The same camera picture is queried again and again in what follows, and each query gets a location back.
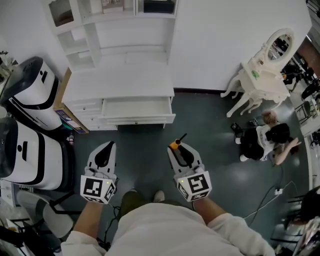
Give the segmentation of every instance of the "person sitting on floor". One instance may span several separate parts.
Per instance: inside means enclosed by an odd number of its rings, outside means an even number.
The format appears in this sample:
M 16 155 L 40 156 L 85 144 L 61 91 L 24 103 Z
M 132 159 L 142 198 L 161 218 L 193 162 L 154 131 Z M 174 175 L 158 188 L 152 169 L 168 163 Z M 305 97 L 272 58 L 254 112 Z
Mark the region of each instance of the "person sitting on floor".
M 248 159 L 265 161 L 267 155 L 276 149 L 274 162 L 276 165 L 281 165 L 288 153 L 296 151 L 294 148 L 301 142 L 298 138 L 290 137 L 289 126 L 286 123 L 279 123 L 273 111 L 265 112 L 262 116 L 266 125 L 248 129 L 243 137 L 235 139 L 236 144 L 242 145 L 243 154 L 240 156 L 240 161 Z

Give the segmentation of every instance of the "sneaker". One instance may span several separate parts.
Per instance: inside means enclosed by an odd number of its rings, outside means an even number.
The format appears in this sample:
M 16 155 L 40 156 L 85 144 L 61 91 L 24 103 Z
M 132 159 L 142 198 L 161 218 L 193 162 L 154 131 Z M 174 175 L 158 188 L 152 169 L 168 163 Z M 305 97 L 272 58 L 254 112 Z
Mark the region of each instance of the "sneaker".
M 240 155 L 240 161 L 241 161 L 241 162 L 245 162 L 245 161 L 247 161 L 248 159 L 249 159 L 249 158 L 245 157 L 244 154 Z
M 235 138 L 234 142 L 235 142 L 235 144 L 240 145 L 241 144 L 241 138 Z
M 162 190 L 158 190 L 154 194 L 153 202 L 154 203 L 160 203 L 165 200 L 165 193 Z

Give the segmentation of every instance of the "person's forearm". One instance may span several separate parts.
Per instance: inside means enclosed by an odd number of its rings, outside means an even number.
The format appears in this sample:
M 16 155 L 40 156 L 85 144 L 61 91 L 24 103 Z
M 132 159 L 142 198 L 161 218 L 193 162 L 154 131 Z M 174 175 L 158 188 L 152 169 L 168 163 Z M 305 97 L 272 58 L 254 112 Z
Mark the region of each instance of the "person's forearm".
M 206 225 L 226 212 L 210 198 L 206 197 L 193 202 L 194 210 L 201 215 Z
M 283 152 L 281 152 L 280 154 L 277 154 L 275 157 L 274 157 L 274 163 L 279 166 L 281 165 L 284 160 L 287 158 L 287 155 L 289 154 L 290 152 L 290 147 L 287 146 Z
M 98 236 L 103 206 L 104 205 L 101 203 L 87 202 L 73 228 L 73 231 L 84 233 L 96 239 Z

